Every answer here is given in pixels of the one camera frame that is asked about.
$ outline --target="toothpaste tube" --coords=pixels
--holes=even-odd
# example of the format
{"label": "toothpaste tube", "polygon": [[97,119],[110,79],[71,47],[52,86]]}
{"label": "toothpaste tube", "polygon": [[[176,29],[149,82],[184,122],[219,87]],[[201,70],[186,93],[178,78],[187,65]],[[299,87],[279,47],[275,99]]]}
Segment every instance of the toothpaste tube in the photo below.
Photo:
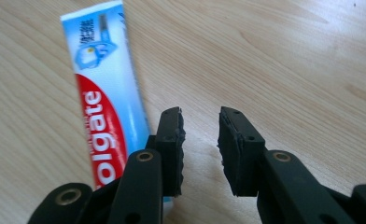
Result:
{"label": "toothpaste tube", "polygon": [[96,188],[122,176],[149,128],[128,47],[121,1],[61,16],[77,77]]}

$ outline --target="light wood surface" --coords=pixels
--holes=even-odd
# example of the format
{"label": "light wood surface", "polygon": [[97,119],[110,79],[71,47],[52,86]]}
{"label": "light wood surface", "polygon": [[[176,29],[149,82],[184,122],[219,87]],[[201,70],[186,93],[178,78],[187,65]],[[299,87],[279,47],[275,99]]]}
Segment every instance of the light wood surface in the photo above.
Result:
{"label": "light wood surface", "polygon": [[[25,223],[53,189],[93,186],[59,17],[101,1],[0,0],[0,223]],[[165,223],[259,223],[217,148],[222,105],[320,183],[366,183],[366,1],[133,1],[125,13],[155,132],[183,109],[183,195]]]}

